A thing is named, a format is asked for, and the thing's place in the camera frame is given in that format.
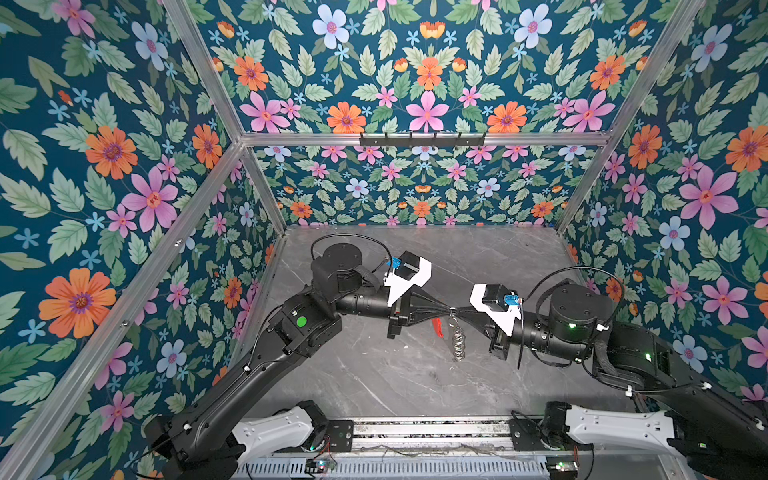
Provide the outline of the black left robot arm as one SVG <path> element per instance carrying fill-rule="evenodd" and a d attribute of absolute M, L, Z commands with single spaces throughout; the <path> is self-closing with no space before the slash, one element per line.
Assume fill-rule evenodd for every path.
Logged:
<path fill-rule="evenodd" d="M 429 261 L 405 251 L 384 264 L 379 277 L 351 243 L 331 245 L 314 258 L 311 282 L 269 314 L 251 350 L 201 399 L 147 425 L 150 449 L 166 460 L 162 478 L 229 479 L 252 457 L 325 449 L 329 421 L 313 401 L 261 420 L 244 417 L 341 332 L 345 315 L 385 320 L 394 338 L 404 327 L 454 313 L 422 288 L 431 277 Z"/>

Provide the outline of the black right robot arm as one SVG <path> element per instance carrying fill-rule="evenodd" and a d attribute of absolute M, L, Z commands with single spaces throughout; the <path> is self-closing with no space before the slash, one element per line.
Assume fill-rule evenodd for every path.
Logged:
<path fill-rule="evenodd" d="M 612 300 L 564 280 L 542 295 L 546 315 L 500 284 L 478 284 L 468 307 L 450 313 L 490 328 L 493 346 L 510 345 L 553 356 L 561 365 L 589 361 L 599 384 L 656 402 L 657 412 L 599 412 L 564 402 L 548 404 L 543 431 L 578 444 L 616 443 L 686 461 L 715 479 L 767 476 L 767 410 L 741 401 L 698 372 L 695 355 L 638 325 L 616 323 Z"/>

